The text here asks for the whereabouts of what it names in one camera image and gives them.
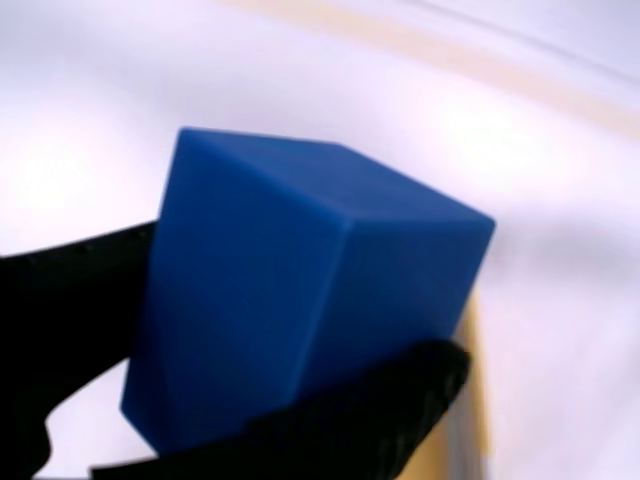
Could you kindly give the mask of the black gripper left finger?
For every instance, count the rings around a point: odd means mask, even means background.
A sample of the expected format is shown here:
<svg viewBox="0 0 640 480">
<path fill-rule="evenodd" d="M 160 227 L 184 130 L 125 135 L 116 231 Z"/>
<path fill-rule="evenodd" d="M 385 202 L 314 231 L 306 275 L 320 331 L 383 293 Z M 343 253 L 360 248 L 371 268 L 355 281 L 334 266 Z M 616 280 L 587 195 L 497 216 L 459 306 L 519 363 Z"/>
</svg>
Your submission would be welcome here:
<svg viewBox="0 0 640 480">
<path fill-rule="evenodd" d="M 49 414 L 126 359 L 155 225 L 1 260 L 1 476 L 49 460 Z"/>
</svg>

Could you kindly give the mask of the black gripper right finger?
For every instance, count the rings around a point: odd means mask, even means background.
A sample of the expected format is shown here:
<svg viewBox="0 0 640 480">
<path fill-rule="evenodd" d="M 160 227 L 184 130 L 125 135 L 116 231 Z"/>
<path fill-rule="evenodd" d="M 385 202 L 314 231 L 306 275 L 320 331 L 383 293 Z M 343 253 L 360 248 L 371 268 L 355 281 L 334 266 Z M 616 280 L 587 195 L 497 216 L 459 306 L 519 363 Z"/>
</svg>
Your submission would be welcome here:
<svg viewBox="0 0 640 480">
<path fill-rule="evenodd" d="M 394 479 L 464 386 L 470 355 L 426 341 L 235 436 L 95 479 Z"/>
</svg>

